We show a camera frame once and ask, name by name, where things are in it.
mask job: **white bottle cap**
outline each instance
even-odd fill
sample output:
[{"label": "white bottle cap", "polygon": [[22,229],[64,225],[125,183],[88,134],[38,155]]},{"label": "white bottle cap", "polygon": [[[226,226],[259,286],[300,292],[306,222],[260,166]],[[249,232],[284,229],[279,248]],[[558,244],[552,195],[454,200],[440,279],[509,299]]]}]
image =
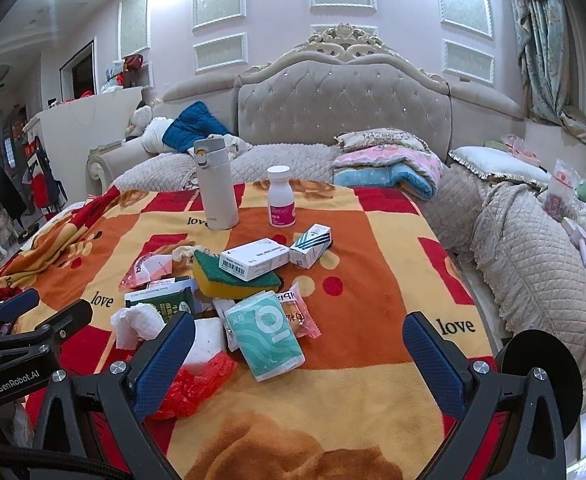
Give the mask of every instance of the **white bottle cap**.
[{"label": "white bottle cap", "polygon": [[269,180],[274,180],[277,178],[290,178],[291,177],[291,168],[288,166],[271,166],[267,171],[267,175]]}]

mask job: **headboard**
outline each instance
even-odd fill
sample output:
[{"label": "headboard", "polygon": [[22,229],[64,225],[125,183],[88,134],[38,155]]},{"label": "headboard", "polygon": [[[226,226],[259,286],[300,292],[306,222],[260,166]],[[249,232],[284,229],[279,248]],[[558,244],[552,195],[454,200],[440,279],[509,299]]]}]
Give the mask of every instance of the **headboard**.
[{"label": "headboard", "polygon": [[[513,131],[512,123],[521,124],[522,117],[507,97],[475,83],[449,84],[417,69],[376,36],[344,24],[243,74],[196,76],[174,86],[153,114],[174,117],[197,99],[252,144],[333,144],[345,131],[392,127],[416,134],[444,160],[467,139],[482,144],[501,134],[522,134]],[[460,142],[452,116],[456,103],[465,115],[458,116],[464,124]],[[472,120],[475,108],[481,123]]]}]

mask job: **blue gripper pad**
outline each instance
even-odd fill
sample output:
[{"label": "blue gripper pad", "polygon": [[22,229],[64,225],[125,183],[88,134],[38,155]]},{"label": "blue gripper pad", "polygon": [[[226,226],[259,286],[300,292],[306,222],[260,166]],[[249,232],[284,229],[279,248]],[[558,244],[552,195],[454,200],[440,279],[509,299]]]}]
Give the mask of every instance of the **blue gripper pad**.
[{"label": "blue gripper pad", "polygon": [[413,314],[404,319],[402,339],[439,410],[444,415],[460,420],[467,409],[464,402],[464,382]]},{"label": "blue gripper pad", "polygon": [[39,294],[34,288],[20,292],[0,305],[0,322],[13,322],[22,314],[26,314],[29,310],[38,306],[38,304]]},{"label": "blue gripper pad", "polygon": [[[195,342],[195,321],[193,316],[178,312],[156,339],[145,342],[131,360],[134,383],[133,412],[137,420],[144,420],[160,408],[177,372]],[[140,360],[141,370],[135,373]]]}]

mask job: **teal tissue package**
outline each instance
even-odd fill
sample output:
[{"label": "teal tissue package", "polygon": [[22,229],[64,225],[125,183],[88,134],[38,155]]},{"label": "teal tissue package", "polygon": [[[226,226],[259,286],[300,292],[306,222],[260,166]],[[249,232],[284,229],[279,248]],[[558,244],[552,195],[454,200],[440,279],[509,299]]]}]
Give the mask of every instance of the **teal tissue package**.
[{"label": "teal tissue package", "polygon": [[304,354],[275,292],[259,292],[227,310],[227,321],[255,379],[297,368]]}]

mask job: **pink bottle label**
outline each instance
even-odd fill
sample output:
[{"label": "pink bottle label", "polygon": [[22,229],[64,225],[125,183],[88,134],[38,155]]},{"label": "pink bottle label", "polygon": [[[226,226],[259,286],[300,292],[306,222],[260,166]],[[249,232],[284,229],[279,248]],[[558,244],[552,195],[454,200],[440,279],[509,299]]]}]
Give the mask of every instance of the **pink bottle label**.
[{"label": "pink bottle label", "polygon": [[295,222],[295,202],[284,207],[269,206],[271,224],[275,226],[290,225]]}]

